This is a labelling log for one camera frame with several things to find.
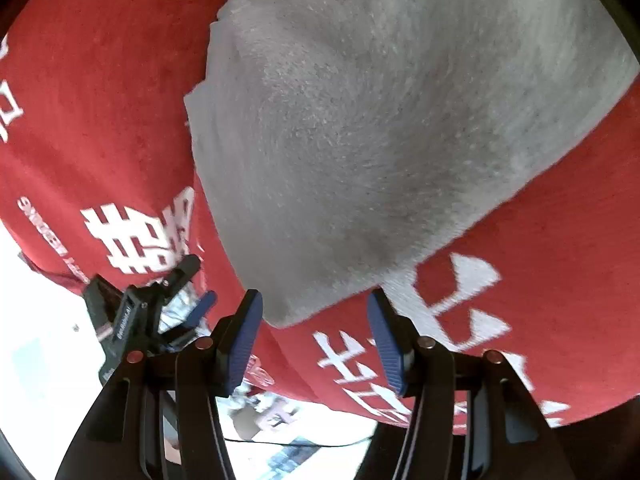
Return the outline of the red blanket with white print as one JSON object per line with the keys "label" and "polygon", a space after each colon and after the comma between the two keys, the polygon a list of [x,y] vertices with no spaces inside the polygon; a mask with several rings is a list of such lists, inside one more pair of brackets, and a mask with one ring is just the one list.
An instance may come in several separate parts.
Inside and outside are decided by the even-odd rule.
{"label": "red blanket with white print", "polygon": [[[228,0],[29,0],[1,43],[1,220],[32,270],[71,292],[201,258],[217,321],[248,287],[196,170],[184,99]],[[385,385],[366,317],[381,287],[452,351],[503,352],[551,425],[639,393],[639,72],[588,136],[415,268],[302,322],[267,322],[253,385],[378,422]]]}

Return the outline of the grey small garment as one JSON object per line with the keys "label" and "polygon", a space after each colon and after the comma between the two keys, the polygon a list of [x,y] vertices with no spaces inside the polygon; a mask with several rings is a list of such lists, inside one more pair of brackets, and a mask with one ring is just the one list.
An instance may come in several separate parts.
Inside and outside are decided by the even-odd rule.
{"label": "grey small garment", "polygon": [[184,102],[232,268],[284,327],[462,235],[638,71],[599,0],[228,0]]}

